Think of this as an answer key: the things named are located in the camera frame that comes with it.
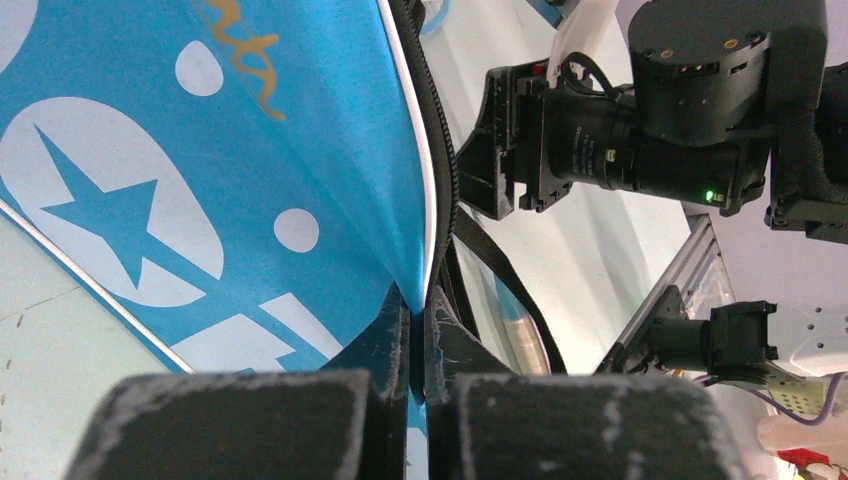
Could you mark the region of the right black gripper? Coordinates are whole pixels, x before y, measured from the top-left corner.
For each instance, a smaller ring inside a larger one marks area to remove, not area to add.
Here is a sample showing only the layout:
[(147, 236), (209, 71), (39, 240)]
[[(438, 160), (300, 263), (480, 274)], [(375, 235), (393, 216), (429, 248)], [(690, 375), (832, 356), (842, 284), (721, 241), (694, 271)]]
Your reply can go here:
[(572, 184), (553, 175), (545, 141), (542, 94), (546, 62), (489, 70), (475, 125), (456, 156), (460, 199), (492, 220), (516, 208), (541, 213)]

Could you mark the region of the blue badminton racket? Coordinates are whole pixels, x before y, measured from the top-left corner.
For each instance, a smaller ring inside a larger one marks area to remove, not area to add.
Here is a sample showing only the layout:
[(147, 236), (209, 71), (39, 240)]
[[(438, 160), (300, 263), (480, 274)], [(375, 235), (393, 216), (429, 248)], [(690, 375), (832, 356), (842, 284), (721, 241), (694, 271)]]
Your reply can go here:
[(494, 278), (494, 285), (506, 343), (518, 371), (525, 375), (549, 375), (547, 352), (531, 315), (500, 278)]

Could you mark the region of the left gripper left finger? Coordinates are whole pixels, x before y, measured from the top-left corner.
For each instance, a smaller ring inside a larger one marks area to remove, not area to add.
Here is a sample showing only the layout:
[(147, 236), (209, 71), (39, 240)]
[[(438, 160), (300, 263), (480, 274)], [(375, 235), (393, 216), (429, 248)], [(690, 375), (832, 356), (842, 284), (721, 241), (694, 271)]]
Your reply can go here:
[(70, 479), (401, 479), (411, 313), (391, 287), (324, 367), (150, 374), (95, 410)]

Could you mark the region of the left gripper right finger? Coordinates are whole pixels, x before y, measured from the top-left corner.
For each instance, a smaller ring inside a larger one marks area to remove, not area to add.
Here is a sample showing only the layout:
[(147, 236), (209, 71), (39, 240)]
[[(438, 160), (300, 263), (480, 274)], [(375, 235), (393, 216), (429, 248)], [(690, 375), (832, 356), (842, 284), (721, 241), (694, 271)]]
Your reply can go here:
[(423, 312), (433, 479), (745, 479), (707, 392), (664, 376), (521, 376), (458, 320)]

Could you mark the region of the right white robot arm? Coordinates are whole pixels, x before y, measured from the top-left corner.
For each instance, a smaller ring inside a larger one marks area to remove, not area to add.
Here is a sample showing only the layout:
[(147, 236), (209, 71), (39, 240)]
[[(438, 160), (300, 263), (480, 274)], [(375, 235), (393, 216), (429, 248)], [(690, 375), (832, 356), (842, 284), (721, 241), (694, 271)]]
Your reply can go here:
[[(614, 85), (588, 29), (611, 1), (579, 1), (550, 55), (491, 69), (457, 155), (454, 232), (495, 275), (505, 314), (530, 325), (545, 371), (564, 363), (514, 267), (474, 220), (543, 212), (577, 183), (712, 207), (725, 217), (763, 194), (765, 224), (847, 240), (847, 68), (827, 66), (821, 1), (649, 1), (627, 40), (632, 80)], [(671, 273), (629, 321), (599, 373), (698, 373), (750, 391), (805, 426), (833, 412), (847, 374), (835, 336), (845, 307), (749, 301), (686, 316)]]

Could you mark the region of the blue racket cover bag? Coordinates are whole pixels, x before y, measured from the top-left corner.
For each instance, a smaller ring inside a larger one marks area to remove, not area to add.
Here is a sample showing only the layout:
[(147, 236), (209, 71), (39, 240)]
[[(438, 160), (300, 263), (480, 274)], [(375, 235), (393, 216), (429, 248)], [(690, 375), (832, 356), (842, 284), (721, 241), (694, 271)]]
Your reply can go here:
[(149, 373), (325, 365), (432, 270), (385, 1), (1, 5), (1, 475)]

